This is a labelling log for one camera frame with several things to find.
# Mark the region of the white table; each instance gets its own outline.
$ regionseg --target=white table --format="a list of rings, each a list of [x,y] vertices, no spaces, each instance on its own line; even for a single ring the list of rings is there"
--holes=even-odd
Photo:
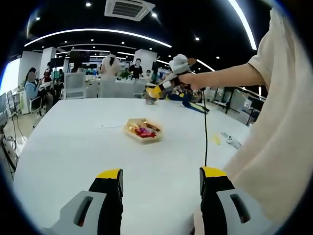
[[[163,140],[142,145],[125,135],[129,118],[149,118]],[[249,129],[222,112],[207,115],[209,139],[227,132],[243,142]],[[236,153],[224,140],[208,143],[209,166],[223,168]],[[59,101],[41,120],[21,154],[14,191],[30,218],[50,227],[71,198],[107,169],[124,170],[125,235],[187,235],[199,205],[204,165],[204,115],[177,101],[79,99]]]

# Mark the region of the beige sleeve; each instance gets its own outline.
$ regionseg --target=beige sleeve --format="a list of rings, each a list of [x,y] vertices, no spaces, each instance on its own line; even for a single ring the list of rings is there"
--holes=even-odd
[[[261,40],[258,53],[253,56],[248,63],[260,73],[267,87],[269,87],[274,64],[274,47],[271,29]]]

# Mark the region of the small object on table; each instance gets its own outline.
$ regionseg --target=small object on table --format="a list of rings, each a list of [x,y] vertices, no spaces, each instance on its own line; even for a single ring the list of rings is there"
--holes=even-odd
[[[146,118],[128,120],[124,131],[140,142],[156,142],[161,138],[161,129]]]
[[[242,145],[239,143],[238,140],[234,139],[232,136],[228,135],[225,132],[222,132],[221,134],[226,138],[226,143],[228,143],[229,145],[233,146],[236,149],[241,149]]]

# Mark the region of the black cable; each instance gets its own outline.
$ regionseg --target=black cable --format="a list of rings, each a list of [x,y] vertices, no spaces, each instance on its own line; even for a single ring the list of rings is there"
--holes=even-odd
[[[11,177],[12,177],[12,180],[14,180],[14,177],[13,177],[13,172],[11,171],[11,166],[10,166],[10,163],[8,161],[6,161],[8,163],[8,166],[9,166],[9,171],[10,171],[10,174],[11,174]]]
[[[203,93],[203,100],[204,100],[204,127],[205,127],[205,160],[204,160],[204,166],[206,166],[206,160],[207,160],[207,127],[206,127],[206,100],[205,100],[205,95],[204,95],[204,91],[202,91]]]

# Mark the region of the white chair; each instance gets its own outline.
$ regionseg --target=white chair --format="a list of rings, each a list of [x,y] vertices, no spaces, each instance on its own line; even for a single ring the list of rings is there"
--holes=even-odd
[[[86,98],[86,75],[84,72],[66,73],[63,99]]]
[[[101,81],[100,82],[100,98],[117,98],[116,93],[117,84],[115,81]]]

